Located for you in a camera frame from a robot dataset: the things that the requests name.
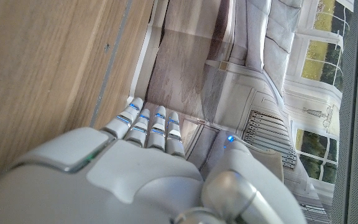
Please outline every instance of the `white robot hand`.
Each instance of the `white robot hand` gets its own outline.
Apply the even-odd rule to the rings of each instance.
[[[228,138],[204,182],[184,159],[178,115],[142,105],[136,98],[102,130],[72,130],[20,157],[0,179],[0,223],[305,222],[240,139]]]

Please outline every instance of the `wood grain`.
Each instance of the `wood grain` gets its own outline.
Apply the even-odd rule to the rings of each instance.
[[[89,125],[111,53],[104,48],[114,44],[126,3],[0,0],[0,173],[35,146],[66,130]],[[136,35],[132,30],[122,39],[131,39],[129,45],[142,43],[138,23],[147,24],[148,19],[128,21],[127,25],[138,27]],[[132,67],[132,58],[124,58],[120,65]],[[128,73],[116,74],[114,80],[123,77],[121,85],[127,84],[128,77],[132,79]],[[119,108],[125,87],[114,93],[121,101],[113,100],[109,106]]]
[[[150,79],[149,102],[213,121],[219,99],[208,100],[214,103],[207,107],[204,99],[210,98],[212,88],[212,91],[220,91],[220,86],[211,85],[224,77],[209,71],[204,63],[220,5],[220,0],[170,1],[164,36]]]
[[[95,128],[103,127],[125,107],[152,7],[153,1],[132,2]]]

